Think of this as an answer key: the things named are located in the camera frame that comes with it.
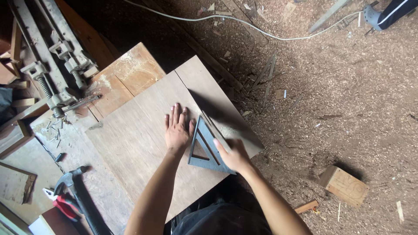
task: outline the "red pliers handle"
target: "red pliers handle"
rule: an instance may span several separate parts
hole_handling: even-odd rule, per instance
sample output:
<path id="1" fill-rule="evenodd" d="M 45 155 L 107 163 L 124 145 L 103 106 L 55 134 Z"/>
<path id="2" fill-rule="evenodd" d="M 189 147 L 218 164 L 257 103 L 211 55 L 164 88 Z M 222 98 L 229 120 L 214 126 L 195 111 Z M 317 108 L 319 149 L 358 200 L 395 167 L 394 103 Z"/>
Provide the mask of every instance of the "red pliers handle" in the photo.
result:
<path id="1" fill-rule="evenodd" d="M 56 198 L 56 200 L 52 202 L 52 204 L 56 206 L 58 209 L 60 209 L 61 212 L 64 213 L 64 215 L 66 215 L 70 220 L 74 222 L 77 222 L 80 219 L 80 217 L 76 213 L 74 213 L 72 209 L 80 213 L 83 213 L 80 210 L 80 207 L 78 206 L 77 202 L 70 197 L 66 197 L 65 194 L 59 195 Z"/>

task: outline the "shoe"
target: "shoe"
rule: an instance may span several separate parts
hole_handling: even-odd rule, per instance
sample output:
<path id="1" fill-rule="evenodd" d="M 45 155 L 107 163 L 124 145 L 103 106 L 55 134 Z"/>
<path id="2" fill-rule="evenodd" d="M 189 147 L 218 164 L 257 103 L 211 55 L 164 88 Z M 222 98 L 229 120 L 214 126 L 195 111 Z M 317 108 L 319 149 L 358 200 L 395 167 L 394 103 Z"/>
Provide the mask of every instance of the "shoe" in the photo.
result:
<path id="1" fill-rule="evenodd" d="M 373 28 L 375 28 L 375 30 L 377 30 L 377 31 L 382 31 L 382 29 L 377 24 L 377 22 L 379 20 L 379 17 L 380 17 L 380 14 L 382 14 L 382 13 L 376 11 L 370 5 L 367 5 L 364 8 L 364 19 L 366 20 L 367 23 L 369 23 L 371 26 L 373 26 Z"/>

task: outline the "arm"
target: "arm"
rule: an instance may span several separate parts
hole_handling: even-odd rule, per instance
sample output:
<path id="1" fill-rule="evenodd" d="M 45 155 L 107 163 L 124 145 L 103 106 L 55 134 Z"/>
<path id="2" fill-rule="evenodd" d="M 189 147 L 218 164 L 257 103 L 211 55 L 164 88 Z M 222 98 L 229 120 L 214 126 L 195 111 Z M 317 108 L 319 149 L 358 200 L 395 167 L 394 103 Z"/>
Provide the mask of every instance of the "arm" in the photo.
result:
<path id="1" fill-rule="evenodd" d="M 163 233 L 173 197 L 177 167 L 194 131 L 192 120 L 189 131 L 186 131 L 184 122 L 187 108 L 179 115 L 179 106 L 176 103 L 171 107 L 171 115 L 165 115 L 167 154 L 141 193 L 126 225 L 126 235 Z"/>
<path id="2" fill-rule="evenodd" d="M 240 173 L 254 191 L 268 225 L 274 235 L 312 235 L 308 226 L 284 198 L 264 179 L 251 163 L 241 140 L 228 140 L 232 151 L 227 153 L 218 140 L 214 143 L 224 163 Z"/>

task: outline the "electric cable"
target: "electric cable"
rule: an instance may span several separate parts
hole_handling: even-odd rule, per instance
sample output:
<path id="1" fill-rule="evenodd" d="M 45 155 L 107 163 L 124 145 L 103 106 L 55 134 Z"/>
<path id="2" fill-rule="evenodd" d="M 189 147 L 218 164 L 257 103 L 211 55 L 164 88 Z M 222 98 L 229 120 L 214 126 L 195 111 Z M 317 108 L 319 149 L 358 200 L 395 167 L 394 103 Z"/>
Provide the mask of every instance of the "electric cable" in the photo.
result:
<path id="1" fill-rule="evenodd" d="M 316 33 L 316 34 L 313 34 L 313 35 L 310 35 L 310 36 L 307 36 L 307 37 L 300 37 L 300 38 L 279 38 L 279 37 L 276 37 L 276 36 L 274 36 L 274 35 L 271 35 L 271 34 L 269 34 L 269 33 L 264 32 L 263 30 L 261 30 L 261 29 L 259 29 L 259 28 L 255 27 L 254 25 L 252 25 L 252 24 L 248 23 L 247 21 L 243 21 L 243 20 L 240 20 L 240 19 L 234 18 L 234 17 L 232 17 L 232 16 L 227 16 L 227 15 L 210 15 L 210 16 L 207 16 L 207 17 L 199 18 L 199 19 L 186 19 L 186 18 L 176 17 L 176 16 L 172 16 L 172 15 L 167 15 L 167 14 L 164 14 L 164 13 L 158 12 L 158 11 L 156 11 L 156 10 L 150 9 L 150 8 L 148 8 L 148 7 L 146 7 L 146 6 L 139 5 L 139 4 L 137 4 L 137 3 L 133 3 L 133 2 L 128 1 L 128 0 L 122 0 L 122 1 L 125 1 L 125 2 L 127 2 L 127 3 L 130 3 L 130 4 L 132 4 L 132 5 L 138 6 L 138 7 L 140 7 L 140 8 L 143 8 L 143 9 L 146 9 L 146 10 L 152 11 L 152 12 L 154 12 L 154 13 L 157 13 L 157 14 L 159 14 L 159 15 L 162 15 L 162 16 L 165 16 L 165 17 L 168 17 L 168 18 L 172 18 L 172 19 L 176 19 L 176 20 L 184 20 L 184 21 L 200 21 L 200 20 L 207 20 L 207 19 L 210 19 L 210 18 L 215 18 L 215 17 L 233 19 L 233 20 L 237 20 L 237 21 L 239 21 L 239 22 L 241 22 L 241 23 L 248 24 L 250 27 L 254 28 L 254 29 L 255 29 L 255 30 L 257 30 L 257 31 L 260 31 L 261 33 L 263 33 L 263 34 L 265 34 L 265 35 L 267 35 L 267 36 L 269 36 L 269 37 L 272 37 L 272 38 L 275 38 L 275 39 L 278 39 L 278 40 L 283 40 L 283 41 L 298 40 L 298 39 L 309 39 L 309 38 L 315 37 L 316 35 L 319 35 L 319 34 L 321 34 L 321 33 L 325 32 L 325 31 L 327 31 L 327 30 L 331 29 L 332 27 L 336 26 L 336 25 L 337 25 L 337 24 L 339 24 L 341 21 L 343 21 L 345 18 L 350 17 L 350 16 L 352 16 L 352 15 L 359 14 L 359 13 L 361 12 L 361 11 L 357 11 L 357 12 L 351 13 L 351 14 L 347 15 L 346 17 L 342 18 L 341 20 L 339 20 L 337 23 L 335 23 L 335 24 L 331 25 L 330 27 L 328 27 L 328 28 L 324 29 L 323 31 L 321 31 L 321 32 L 319 32 L 319 33 Z"/>

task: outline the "dirt floor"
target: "dirt floor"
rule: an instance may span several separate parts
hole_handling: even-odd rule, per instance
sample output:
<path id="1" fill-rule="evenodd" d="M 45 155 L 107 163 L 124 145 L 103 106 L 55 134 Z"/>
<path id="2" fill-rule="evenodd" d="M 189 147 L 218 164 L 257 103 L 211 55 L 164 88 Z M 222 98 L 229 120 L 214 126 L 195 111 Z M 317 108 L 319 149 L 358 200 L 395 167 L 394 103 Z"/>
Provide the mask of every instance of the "dirt floor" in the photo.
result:
<path id="1" fill-rule="evenodd" d="M 195 54 L 162 18 L 122 0 L 67 2 L 121 52 L 142 41 L 166 72 Z M 185 18 L 197 18 L 200 7 L 208 8 L 213 3 L 155 2 L 167 13 Z M 243 5 L 250 3 L 235 2 L 243 10 Z M 389 2 L 382 1 L 376 9 L 384 9 Z M 333 3 L 295 3 L 293 14 L 284 20 L 286 0 L 258 0 L 256 5 L 264 7 L 266 19 L 258 16 L 253 23 L 282 38 L 308 36 L 308 28 Z M 344 7 L 320 30 L 361 10 L 365 4 L 354 0 L 354 5 Z M 215 9 L 228 11 L 220 0 L 215 1 Z M 203 12 L 200 17 L 210 14 Z M 230 51 L 230 58 L 225 58 L 229 62 L 219 62 L 243 84 L 248 74 L 257 76 L 273 52 L 278 51 L 264 109 L 265 87 L 251 92 L 249 97 L 234 94 L 235 106 L 251 112 L 245 118 L 265 145 L 252 161 L 293 207 L 318 200 L 320 213 L 301 215 L 314 234 L 380 235 L 418 234 L 418 121 L 408 116 L 418 116 L 417 20 L 418 14 L 413 13 L 389 29 L 366 37 L 370 26 L 358 28 L 355 20 L 345 29 L 335 27 L 312 39 L 268 38 L 270 42 L 264 47 L 240 23 L 229 19 L 218 26 L 214 26 L 214 19 L 179 24 L 214 58 Z M 220 85 L 227 90 L 226 83 Z M 276 89 L 286 89 L 287 97 L 277 98 Z M 303 98 L 290 111 L 301 93 Z M 324 115 L 342 117 L 320 119 Z M 370 186 L 360 209 L 315 183 L 330 164 Z M 397 201 L 402 203 L 403 224 Z"/>

